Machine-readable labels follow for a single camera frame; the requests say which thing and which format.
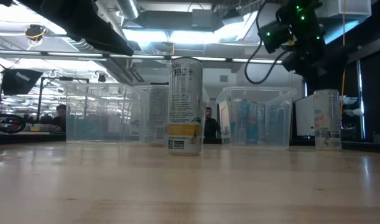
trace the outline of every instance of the person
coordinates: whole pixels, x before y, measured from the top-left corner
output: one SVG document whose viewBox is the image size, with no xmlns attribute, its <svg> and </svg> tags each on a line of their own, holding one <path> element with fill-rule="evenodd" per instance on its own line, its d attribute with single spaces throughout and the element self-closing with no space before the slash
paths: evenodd
<svg viewBox="0 0 380 224">
<path fill-rule="evenodd" d="M 215 119 L 212 117 L 212 109 L 210 107 L 206 108 L 206 121 L 205 121 L 205 139 L 216 138 L 216 132 L 220 131 L 220 126 Z"/>
<path fill-rule="evenodd" d="M 67 106 L 58 105 L 56 107 L 58 117 L 55 117 L 52 121 L 54 125 L 57 126 L 58 131 L 65 132 L 66 120 L 67 120 Z"/>
</svg>

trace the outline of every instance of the yellow label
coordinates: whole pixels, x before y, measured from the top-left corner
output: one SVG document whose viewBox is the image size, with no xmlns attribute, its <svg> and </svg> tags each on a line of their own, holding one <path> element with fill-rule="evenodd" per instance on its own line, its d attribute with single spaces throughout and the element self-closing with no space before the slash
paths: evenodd
<svg viewBox="0 0 380 224">
<path fill-rule="evenodd" d="M 199 136 L 202 133 L 199 124 L 170 124 L 167 128 L 168 134 L 180 136 Z"/>
</svg>

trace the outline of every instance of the softbox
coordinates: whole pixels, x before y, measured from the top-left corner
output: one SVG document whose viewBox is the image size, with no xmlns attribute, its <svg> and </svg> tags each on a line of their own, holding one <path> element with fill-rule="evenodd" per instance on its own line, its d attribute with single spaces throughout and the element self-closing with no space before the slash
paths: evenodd
<svg viewBox="0 0 380 224">
<path fill-rule="evenodd" d="M 29 69 L 5 69 L 2 90 L 5 95 L 28 94 L 43 72 Z"/>
</svg>

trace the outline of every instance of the table surface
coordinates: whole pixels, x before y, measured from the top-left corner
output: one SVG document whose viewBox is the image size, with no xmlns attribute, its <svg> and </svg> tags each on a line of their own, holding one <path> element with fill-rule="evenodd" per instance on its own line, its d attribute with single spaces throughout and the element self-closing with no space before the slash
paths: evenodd
<svg viewBox="0 0 380 224">
<path fill-rule="evenodd" d="M 380 223 L 380 154 L 0 146 L 0 223 Z"/>
</svg>

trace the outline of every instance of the clear plastic bin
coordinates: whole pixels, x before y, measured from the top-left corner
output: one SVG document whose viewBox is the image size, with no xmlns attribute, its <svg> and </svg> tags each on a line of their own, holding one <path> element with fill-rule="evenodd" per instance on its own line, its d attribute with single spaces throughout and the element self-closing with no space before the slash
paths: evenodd
<svg viewBox="0 0 380 224">
<path fill-rule="evenodd" d="M 140 127 L 140 141 L 149 144 L 166 145 L 167 144 L 167 121 L 169 115 L 169 86 L 168 85 L 145 85 L 135 86 L 134 89 L 144 91 L 147 94 L 142 95 L 145 99 L 142 102 L 145 105 L 144 112 L 139 114 L 141 117 L 142 127 Z M 209 95 L 204 89 L 203 98 L 203 122 L 205 125 L 205 108 L 210 101 Z"/>
<path fill-rule="evenodd" d="M 67 141 L 139 141 L 146 92 L 123 84 L 72 84 L 67 94 Z"/>
<path fill-rule="evenodd" d="M 228 87 L 217 98 L 221 137 L 231 146 L 288 149 L 294 88 Z"/>
</svg>

